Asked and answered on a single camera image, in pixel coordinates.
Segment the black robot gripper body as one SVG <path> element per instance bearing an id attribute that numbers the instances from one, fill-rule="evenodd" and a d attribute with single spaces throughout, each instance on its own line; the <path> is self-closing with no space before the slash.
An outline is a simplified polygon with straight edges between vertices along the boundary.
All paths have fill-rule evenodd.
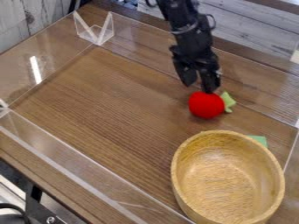
<path id="1" fill-rule="evenodd" d="M 209 24 L 174 26 L 171 34 L 177 41 L 177 44 L 170 47 L 175 70 L 178 72 L 193 70 L 218 72 L 221 65 L 213 51 L 211 26 Z"/>

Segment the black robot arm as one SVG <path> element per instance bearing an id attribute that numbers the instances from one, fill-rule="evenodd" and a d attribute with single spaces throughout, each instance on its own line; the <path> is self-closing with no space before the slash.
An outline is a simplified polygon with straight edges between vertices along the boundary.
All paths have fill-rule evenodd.
<path id="1" fill-rule="evenodd" d="M 157 2 L 177 41 L 170 51 L 182 83 L 189 87 L 201 79 L 202 91 L 213 94 L 221 87 L 221 64 L 213 51 L 211 15 L 199 13 L 193 0 Z"/>

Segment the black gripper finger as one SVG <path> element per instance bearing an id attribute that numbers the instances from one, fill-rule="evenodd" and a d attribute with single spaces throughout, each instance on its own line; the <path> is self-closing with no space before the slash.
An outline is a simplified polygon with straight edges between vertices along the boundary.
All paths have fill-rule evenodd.
<path id="1" fill-rule="evenodd" d="M 210 70 L 202 69 L 201 70 L 201 85 L 202 90 L 207 94 L 213 94 L 217 89 L 221 87 L 221 70 Z"/>
<path id="2" fill-rule="evenodd" d="M 197 65 L 193 62 L 181 61 L 178 59 L 173 59 L 173 63 L 182 83 L 189 87 L 198 80 Z"/>

